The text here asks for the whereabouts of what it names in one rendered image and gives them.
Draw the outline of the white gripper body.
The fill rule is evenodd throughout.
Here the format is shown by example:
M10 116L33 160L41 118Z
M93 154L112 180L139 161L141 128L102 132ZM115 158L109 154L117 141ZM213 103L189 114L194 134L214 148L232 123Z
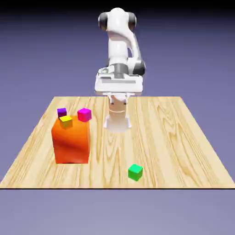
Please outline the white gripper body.
M141 94L143 77L124 74L124 78L114 78L114 74L97 74L95 92L99 95L112 93Z

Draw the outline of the small magenta cube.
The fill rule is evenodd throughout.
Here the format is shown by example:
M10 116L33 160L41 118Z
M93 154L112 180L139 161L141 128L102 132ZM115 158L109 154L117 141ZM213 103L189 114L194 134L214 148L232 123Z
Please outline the small magenta cube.
M81 122L88 122L92 118L91 110L88 108L82 108L77 111L78 120Z

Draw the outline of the small yellow cube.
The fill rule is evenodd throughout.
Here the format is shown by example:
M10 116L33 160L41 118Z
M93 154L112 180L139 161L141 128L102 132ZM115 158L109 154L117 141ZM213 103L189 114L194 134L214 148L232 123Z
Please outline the small yellow cube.
M59 120L60 120L60 125L64 128L64 129L67 129L67 128L70 128L73 126L73 119L71 116L61 116L59 117Z

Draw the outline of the small green cube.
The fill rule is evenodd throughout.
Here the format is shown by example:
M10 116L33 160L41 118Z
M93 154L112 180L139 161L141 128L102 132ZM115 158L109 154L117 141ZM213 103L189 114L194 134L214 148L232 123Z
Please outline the small green cube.
M128 168L128 177L134 181L138 181L143 175L143 167L133 164Z

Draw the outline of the large orange box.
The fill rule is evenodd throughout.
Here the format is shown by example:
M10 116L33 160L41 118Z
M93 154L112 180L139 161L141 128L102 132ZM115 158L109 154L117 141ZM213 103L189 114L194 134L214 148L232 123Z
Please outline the large orange box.
M90 123L77 116L64 127L57 118L51 129L55 161L57 164L87 164L90 156Z

